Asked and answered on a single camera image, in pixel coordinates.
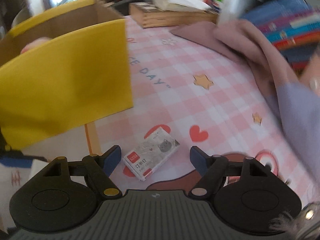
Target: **stack of books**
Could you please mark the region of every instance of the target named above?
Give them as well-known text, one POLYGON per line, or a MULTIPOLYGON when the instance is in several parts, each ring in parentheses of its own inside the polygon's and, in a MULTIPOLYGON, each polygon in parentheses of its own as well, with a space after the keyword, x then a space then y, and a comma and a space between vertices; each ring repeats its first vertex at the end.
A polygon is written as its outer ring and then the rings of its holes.
POLYGON ((273 0, 242 16, 252 22, 300 76, 320 42, 320 8, 304 0, 273 0))

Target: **yellow box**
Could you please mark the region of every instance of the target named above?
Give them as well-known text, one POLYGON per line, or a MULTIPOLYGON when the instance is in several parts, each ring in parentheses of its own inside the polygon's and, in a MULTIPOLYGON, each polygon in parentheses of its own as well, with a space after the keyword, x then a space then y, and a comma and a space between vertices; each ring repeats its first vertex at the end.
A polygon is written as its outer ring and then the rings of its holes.
POLYGON ((133 106, 125 19, 96 0, 35 16, 0 41, 0 127, 14 149, 133 106), (53 40, 20 54, 40 37, 53 40))

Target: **star print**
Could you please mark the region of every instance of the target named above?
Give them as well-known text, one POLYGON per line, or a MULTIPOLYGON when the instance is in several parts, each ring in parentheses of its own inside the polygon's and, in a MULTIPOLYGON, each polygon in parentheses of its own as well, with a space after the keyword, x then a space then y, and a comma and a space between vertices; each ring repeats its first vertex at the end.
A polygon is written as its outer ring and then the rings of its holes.
POLYGON ((254 123, 261 125, 262 117, 258 113, 252 114, 252 118, 254 123))
POLYGON ((195 81, 193 83, 196 86, 201 86, 204 89, 209 90, 209 88, 214 85, 214 83, 210 79, 208 79, 208 77, 205 74, 199 76, 193 75, 193 77, 195 78, 195 81))

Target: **blue book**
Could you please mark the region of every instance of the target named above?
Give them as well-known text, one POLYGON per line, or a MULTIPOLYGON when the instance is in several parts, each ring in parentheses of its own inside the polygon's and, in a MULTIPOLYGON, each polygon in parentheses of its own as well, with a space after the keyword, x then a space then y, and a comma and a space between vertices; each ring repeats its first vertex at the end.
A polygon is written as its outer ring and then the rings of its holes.
POLYGON ((292 27, 285 28, 282 31, 273 32, 267 35, 266 37, 270 42, 275 42, 275 41, 284 40, 292 36, 302 35, 304 33, 319 30, 319 29, 320 29, 320 22, 316 22, 316 23, 301 26, 296 29, 292 27))
POLYGON ((280 53, 289 63, 309 61, 317 46, 318 43, 313 43, 305 46, 282 50, 280 51, 280 53))
POLYGON ((254 8, 241 18, 258 26, 279 17, 295 14, 307 9, 311 9, 311 6, 306 4, 304 0, 272 0, 254 8))

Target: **cartoon eye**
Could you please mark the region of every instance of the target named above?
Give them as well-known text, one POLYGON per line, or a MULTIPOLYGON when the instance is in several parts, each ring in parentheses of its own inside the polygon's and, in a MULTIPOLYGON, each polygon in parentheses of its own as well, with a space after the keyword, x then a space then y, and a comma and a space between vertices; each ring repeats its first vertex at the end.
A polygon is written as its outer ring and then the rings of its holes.
POLYGON ((278 176, 279 165, 278 160, 269 150, 262 150, 258 152, 256 160, 265 165, 273 174, 278 176))

